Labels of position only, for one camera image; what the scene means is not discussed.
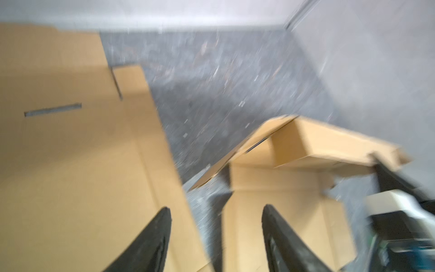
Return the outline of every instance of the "white wall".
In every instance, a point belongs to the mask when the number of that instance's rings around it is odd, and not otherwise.
[[[303,0],[1,0],[0,21],[125,30],[282,27]]]

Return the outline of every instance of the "cardboard box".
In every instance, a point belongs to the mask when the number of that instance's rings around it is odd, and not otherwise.
[[[102,271],[167,206],[165,272],[213,271],[141,67],[98,34],[0,37],[0,270]]]
[[[398,146],[304,117],[270,119],[193,186],[229,164],[234,190],[222,213],[225,272],[268,272],[261,214],[272,204],[332,271],[355,247],[343,205],[322,194],[334,175],[371,172],[371,153],[391,169],[409,158]]]

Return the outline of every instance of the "gray speckled floor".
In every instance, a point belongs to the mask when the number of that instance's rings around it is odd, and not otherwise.
[[[183,183],[227,154],[265,120],[302,114],[347,128],[291,32],[102,33],[109,65],[141,64]],[[343,200],[363,268],[370,178],[331,190]],[[207,252],[221,271],[220,212],[228,170],[188,193]]]

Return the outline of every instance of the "flattened cardboard box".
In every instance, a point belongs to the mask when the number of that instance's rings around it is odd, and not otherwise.
[[[270,119],[212,166],[205,184],[229,163],[233,195],[222,213],[225,272],[268,272],[261,214],[272,204],[305,244],[338,271],[356,252],[343,205],[322,194],[334,175],[371,171],[371,153],[397,170],[398,146],[304,117]]]
[[[211,272],[141,67],[98,34],[0,36],[0,270],[102,271],[167,206],[165,272]]]

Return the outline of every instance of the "gray wall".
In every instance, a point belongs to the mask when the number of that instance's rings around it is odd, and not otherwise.
[[[293,29],[353,129],[403,145],[435,177],[435,1],[320,0]]]
[[[283,27],[303,0],[2,0],[0,21],[85,30]]]

